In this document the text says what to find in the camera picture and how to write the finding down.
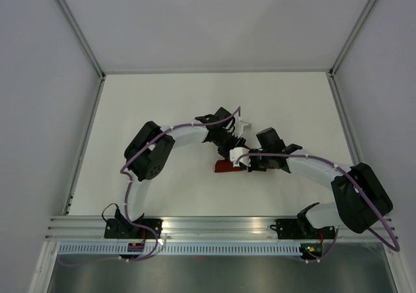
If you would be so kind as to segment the red cloth napkin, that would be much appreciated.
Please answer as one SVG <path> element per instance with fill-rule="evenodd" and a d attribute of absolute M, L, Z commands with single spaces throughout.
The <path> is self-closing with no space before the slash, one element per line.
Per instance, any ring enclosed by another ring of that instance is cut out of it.
<path fill-rule="evenodd" d="M 242 168 L 236 167 L 227 159 L 218 160 L 214 164 L 215 173 L 229 173 L 229 172 L 241 172 Z"/>

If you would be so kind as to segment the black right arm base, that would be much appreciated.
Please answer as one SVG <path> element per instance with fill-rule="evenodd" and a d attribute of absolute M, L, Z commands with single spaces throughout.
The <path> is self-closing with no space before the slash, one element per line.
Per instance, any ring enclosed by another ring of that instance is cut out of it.
<path fill-rule="evenodd" d="M 295 218 L 276 219 L 270 229 L 277 233 L 279 240 L 332 240 L 334 227 L 314 228 L 309 222 Z"/>

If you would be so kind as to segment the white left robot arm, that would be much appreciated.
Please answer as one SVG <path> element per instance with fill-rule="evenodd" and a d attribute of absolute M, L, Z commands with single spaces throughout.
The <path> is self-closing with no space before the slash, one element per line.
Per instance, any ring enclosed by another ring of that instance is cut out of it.
<path fill-rule="evenodd" d="M 128 176 L 129 183 L 123 202 L 124 210 L 117 207 L 114 215 L 120 232 L 127 238 L 136 238 L 141 233 L 141 221 L 129 215 L 132 211 L 129 204 L 133 202 L 129 194 L 135 190 L 140 198 L 146 198 L 150 181 L 161 173 L 172 150 L 208 142 L 214 144 L 218 154 L 229 162 L 232 149 L 246 146 L 242 136 L 251 128 L 252 124 L 241 118 L 240 108 L 230 113 L 223 107 L 214 114 L 173 126 L 163 127 L 154 121 L 146 122 L 124 151 L 126 163 L 120 173 Z"/>

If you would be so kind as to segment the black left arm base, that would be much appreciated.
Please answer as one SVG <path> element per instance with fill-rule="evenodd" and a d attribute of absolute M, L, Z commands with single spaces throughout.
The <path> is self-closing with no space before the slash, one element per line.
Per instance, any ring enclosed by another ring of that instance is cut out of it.
<path fill-rule="evenodd" d="M 149 228 L 152 228 L 158 237 L 161 236 L 162 224 L 163 221 L 159 218 L 144 218 L 138 221 L 140 225 L 145 225 Z M 145 240 L 155 240 L 155 235 L 141 227 L 136 227 L 131 224 L 127 224 L 126 227 L 122 225 L 115 218 L 110 218 L 107 220 L 104 239 L 145 239 Z"/>

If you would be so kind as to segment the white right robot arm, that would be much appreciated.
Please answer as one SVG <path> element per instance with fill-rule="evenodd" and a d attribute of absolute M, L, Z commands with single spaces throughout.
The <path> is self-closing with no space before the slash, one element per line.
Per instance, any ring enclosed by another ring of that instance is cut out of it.
<path fill-rule="evenodd" d="M 327 188 L 334 201 L 313 203 L 297 214 L 297 231 L 311 238 L 321 228 L 345 226 L 361 234 L 393 210 L 393 203 L 372 168 L 334 163 L 313 155 L 297 144 L 285 145 L 276 130 L 257 134 L 259 149 L 236 147 L 230 159 L 234 166 L 265 172 L 279 169 L 306 177 Z"/>

